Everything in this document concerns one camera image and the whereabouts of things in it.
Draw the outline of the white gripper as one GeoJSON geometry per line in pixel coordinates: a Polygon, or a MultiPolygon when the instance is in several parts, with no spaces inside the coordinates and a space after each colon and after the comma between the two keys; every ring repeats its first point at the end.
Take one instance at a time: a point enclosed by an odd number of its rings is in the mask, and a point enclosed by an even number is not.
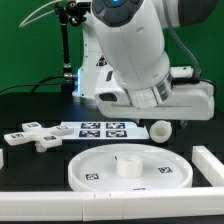
{"type": "Polygon", "coordinates": [[[172,67],[165,81],[151,90],[151,107],[134,106],[111,71],[98,78],[95,98],[109,118],[209,120],[214,115],[214,93],[214,85],[194,78],[191,67],[172,67]]]}

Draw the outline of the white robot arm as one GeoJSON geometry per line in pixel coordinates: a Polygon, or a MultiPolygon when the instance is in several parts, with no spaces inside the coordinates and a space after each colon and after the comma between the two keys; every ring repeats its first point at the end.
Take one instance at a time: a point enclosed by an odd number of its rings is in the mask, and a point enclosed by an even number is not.
{"type": "Polygon", "coordinates": [[[106,59],[94,96],[110,118],[209,120],[214,116],[211,82],[172,68],[163,30],[205,21],[219,0],[76,0],[78,20],[91,16],[106,59]]]}

